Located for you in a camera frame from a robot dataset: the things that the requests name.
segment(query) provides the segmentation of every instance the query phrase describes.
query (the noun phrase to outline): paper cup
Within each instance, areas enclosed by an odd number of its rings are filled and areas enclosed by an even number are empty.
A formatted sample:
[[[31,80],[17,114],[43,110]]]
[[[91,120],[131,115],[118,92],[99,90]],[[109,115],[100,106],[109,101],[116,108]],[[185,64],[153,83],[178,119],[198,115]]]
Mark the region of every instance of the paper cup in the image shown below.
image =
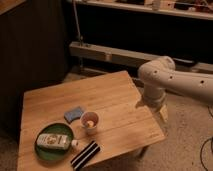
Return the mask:
[[[98,115],[95,112],[86,112],[80,118],[81,124],[88,135],[93,135],[97,132]]]

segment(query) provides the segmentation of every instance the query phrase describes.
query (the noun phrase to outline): green bowl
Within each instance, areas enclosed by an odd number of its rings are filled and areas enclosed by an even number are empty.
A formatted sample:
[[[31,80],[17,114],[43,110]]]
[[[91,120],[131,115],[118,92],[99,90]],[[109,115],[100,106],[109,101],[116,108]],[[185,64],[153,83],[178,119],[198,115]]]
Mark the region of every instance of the green bowl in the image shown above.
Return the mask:
[[[69,137],[70,141],[72,141],[74,138],[72,129],[64,123],[51,124],[51,125],[45,127],[38,134],[38,136],[42,133],[64,134]],[[47,148],[39,147],[37,145],[36,141],[34,143],[35,144],[34,145],[35,153],[38,156],[38,158],[43,161],[48,161],[48,162],[60,161],[65,157],[65,155],[68,153],[68,151],[71,148],[71,146],[69,146],[69,148],[66,150],[47,149]]]

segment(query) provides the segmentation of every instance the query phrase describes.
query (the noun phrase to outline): floor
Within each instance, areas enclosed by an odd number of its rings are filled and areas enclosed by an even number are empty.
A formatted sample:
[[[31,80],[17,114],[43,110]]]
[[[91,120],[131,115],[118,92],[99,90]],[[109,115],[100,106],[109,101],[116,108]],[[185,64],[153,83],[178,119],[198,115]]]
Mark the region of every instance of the floor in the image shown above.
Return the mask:
[[[69,73],[66,81],[84,79],[84,75]],[[202,171],[200,149],[213,136],[213,117],[207,106],[192,99],[167,93],[167,123],[159,122],[166,140],[148,147],[142,158],[139,150],[104,161],[84,171]],[[18,145],[0,130],[0,170],[15,171]],[[208,142],[203,149],[203,163],[213,171],[213,154]]]

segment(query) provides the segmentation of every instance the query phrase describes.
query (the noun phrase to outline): striped cloth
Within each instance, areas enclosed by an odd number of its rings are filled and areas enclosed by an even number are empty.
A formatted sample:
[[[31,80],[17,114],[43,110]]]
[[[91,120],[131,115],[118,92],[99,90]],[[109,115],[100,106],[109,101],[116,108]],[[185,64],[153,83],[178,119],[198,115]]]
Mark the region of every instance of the striped cloth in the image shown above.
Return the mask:
[[[77,156],[71,160],[71,165],[75,171],[80,170],[95,154],[100,151],[100,147],[95,141],[89,143]]]

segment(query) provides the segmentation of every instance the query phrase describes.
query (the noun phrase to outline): tabletop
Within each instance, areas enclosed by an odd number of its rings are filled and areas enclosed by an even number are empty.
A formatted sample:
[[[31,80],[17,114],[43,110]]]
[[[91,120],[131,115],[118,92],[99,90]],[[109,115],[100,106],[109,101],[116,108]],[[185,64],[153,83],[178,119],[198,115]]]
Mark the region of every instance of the tabletop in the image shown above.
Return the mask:
[[[70,161],[92,140],[101,151],[92,165],[125,154],[165,138],[126,71],[25,92],[21,120],[18,170],[73,170]],[[77,106],[99,116],[98,130],[88,136],[80,121],[66,123],[64,113]],[[52,123],[66,123],[79,145],[58,163],[40,161],[34,152],[38,133]]]

